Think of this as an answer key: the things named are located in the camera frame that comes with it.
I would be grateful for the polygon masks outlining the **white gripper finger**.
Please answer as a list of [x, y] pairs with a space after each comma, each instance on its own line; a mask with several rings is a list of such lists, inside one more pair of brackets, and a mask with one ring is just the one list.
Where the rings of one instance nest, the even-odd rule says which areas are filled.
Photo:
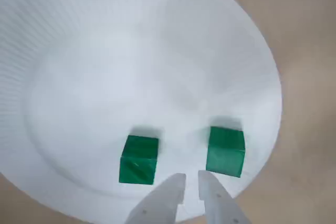
[[176, 173], [155, 187], [127, 217], [126, 223], [175, 223], [183, 203], [186, 175]]
[[208, 223], [250, 223], [231, 195], [209, 171], [198, 172], [199, 198], [204, 202]]

